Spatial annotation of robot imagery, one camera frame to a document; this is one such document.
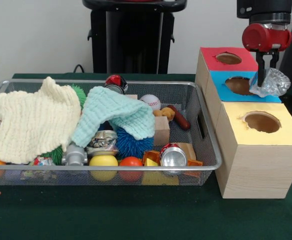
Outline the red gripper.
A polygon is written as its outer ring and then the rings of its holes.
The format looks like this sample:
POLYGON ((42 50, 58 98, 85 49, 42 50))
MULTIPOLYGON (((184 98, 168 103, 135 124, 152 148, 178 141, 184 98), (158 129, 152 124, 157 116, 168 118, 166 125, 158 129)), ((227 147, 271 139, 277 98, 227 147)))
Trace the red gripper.
POLYGON ((276 68, 280 52, 287 49, 292 42, 292 33, 288 29, 268 28, 260 23, 250 24, 242 34, 242 44, 250 52, 256 52, 258 64, 258 87, 262 87, 265 80, 265 53, 271 53, 270 67, 276 68))

